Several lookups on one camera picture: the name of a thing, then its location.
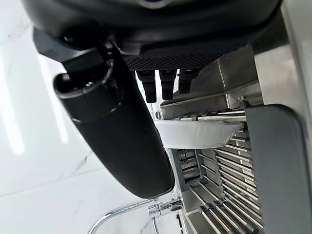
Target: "white wall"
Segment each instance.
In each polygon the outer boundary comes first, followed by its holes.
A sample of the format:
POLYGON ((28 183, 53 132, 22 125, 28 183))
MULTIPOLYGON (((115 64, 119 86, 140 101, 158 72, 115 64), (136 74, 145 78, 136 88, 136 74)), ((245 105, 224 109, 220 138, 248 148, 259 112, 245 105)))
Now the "white wall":
MULTIPOLYGON (((38 55, 18 0, 0 1, 0 233, 85 234, 105 211, 137 201, 103 167, 52 90, 63 67, 38 55)), ((179 233, 175 216, 159 231, 179 233)), ((98 233, 153 233, 147 209, 98 233)))

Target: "black plastic cover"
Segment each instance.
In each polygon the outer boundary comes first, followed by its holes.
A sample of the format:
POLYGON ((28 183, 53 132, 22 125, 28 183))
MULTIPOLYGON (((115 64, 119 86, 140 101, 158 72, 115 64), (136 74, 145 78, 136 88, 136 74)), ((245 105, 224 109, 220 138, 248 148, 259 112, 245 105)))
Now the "black plastic cover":
POLYGON ((107 65, 102 77, 95 81, 80 78, 85 83, 79 86, 67 74, 56 76, 56 94, 98 158, 123 186, 141 198, 163 195, 174 187, 174 176, 133 73, 120 56, 107 65))
POLYGON ((282 105, 246 109, 264 231, 312 233, 311 184, 304 130, 282 105))

